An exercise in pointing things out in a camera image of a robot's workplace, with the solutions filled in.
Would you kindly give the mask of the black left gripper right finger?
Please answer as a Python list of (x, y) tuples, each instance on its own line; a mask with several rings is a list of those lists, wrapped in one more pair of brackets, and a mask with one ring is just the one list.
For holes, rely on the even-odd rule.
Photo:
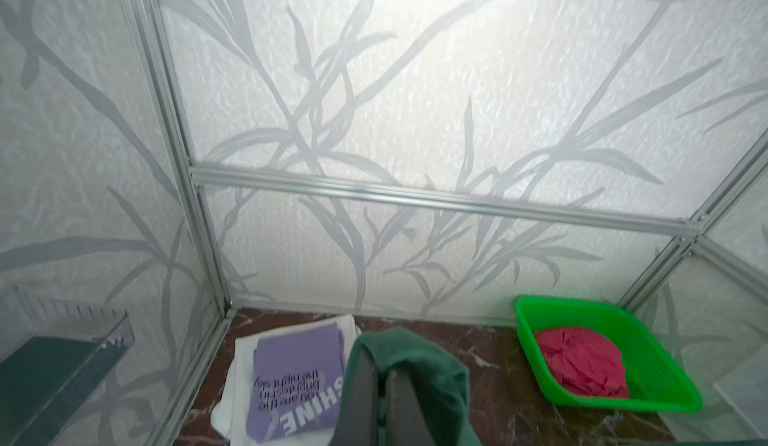
[(403, 369), (389, 371), (385, 383), (386, 444), (389, 446), (434, 446), (416, 391)]

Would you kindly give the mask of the dark green t-shirt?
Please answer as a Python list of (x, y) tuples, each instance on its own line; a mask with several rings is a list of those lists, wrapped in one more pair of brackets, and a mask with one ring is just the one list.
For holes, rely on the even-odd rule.
[(385, 383), (392, 369), (405, 370), (435, 445), (478, 445), (469, 421), (469, 371), (437, 344), (396, 327), (364, 333), (355, 341), (346, 367), (341, 406), (347, 399), (344, 383), (352, 379), (361, 350), (366, 350), (379, 373), (378, 444), (386, 444)]

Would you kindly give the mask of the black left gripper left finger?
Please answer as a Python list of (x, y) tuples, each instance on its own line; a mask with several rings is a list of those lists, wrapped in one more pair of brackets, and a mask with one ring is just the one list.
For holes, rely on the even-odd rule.
[(352, 379), (344, 383), (347, 399), (341, 406), (330, 446), (378, 444), (379, 373), (366, 350), (361, 350)]

